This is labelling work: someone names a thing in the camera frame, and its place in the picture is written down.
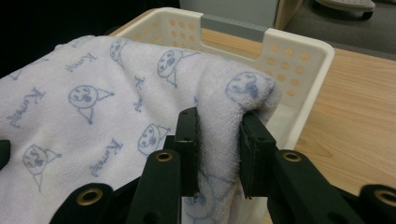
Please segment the printed towel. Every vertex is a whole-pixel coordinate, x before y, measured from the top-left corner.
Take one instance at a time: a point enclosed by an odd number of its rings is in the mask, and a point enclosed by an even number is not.
[[[280,90],[229,59],[113,36],[83,36],[0,79],[0,223],[49,223],[75,189],[113,189],[139,177],[148,155],[175,134],[178,113],[200,115],[198,198],[183,223],[235,223],[238,127],[253,110],[265,123]]]

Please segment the gray floor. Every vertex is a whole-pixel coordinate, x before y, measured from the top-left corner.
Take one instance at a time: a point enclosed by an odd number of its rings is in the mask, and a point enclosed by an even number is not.
[[[303,1],[284,31],[323,40],[335,48],[396,61],[396,4],[393,0],[374,0],[375,12],[368,21],[362,21],[359,12],[324,6],[313,9],[312,1]]]

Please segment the wooden table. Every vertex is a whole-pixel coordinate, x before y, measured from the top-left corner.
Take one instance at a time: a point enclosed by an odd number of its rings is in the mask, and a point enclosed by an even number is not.
[[[220,39],[238,50],[227,35],[203,31],[203,39]],[[236,42],[252,54],[262,48],[251,41]],[[331,184],[352,194],[367,184],[396,188],[396,62],[336,49],[295,150]]]

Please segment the white plastic basket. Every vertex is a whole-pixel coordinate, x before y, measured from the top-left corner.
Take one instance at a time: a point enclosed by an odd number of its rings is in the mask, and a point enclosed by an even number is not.
[[[261,55],[251,59],[206,45],[201,39],[203,15],[177,8],[159,8],[116,36],[221,55],[273,76],[283,95],[266,127],[278,148],[294,149],[332,63],[334,49],[316,39],[270,28],[264,33]],[[262,218],[265,202],[246,206],[245,210],[245,214],[251,211],[240,223],[257,223]]]

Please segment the white towel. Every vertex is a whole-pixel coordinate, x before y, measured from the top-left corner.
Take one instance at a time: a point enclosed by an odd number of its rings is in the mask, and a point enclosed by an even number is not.
[[[139,177],[149,153],[175,134],[178,113],[200,115],[196,201],[183,223],[234,223],[238,128],[254,110],[265,123],[280,90],[247,65],[187,49],[112,36],[83,36],[0,79],[0,139],[11,158],[0,171],[0,223],[49,223],[75,189],[113,189]]]

